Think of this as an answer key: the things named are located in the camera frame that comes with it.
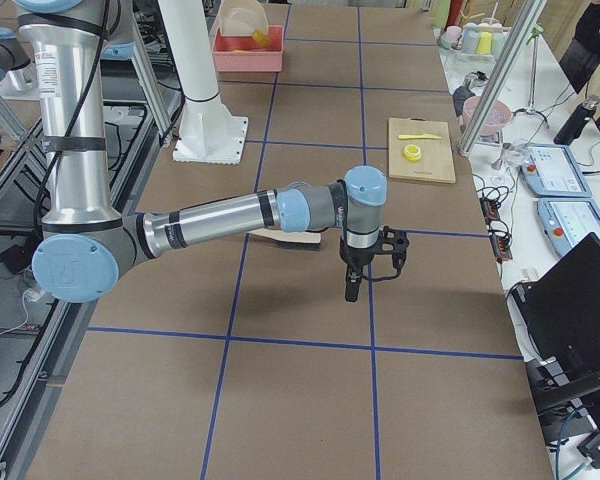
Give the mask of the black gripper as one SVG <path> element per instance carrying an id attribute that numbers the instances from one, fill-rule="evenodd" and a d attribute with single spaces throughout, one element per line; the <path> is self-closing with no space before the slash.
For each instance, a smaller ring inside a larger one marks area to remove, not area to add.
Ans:
<path id="1" fill-rule="evenodd" d="M 348 266 L 345 274 L 345 300 L 358 300 L 362 281 L 360 274 L 376 255 L 389 255 L 396 274 L 407 260 L 409 240 L 405 232 L 383 226 L 371 233 L 354 233 L 345 229 L 340 240 L 340 257 Z"/>

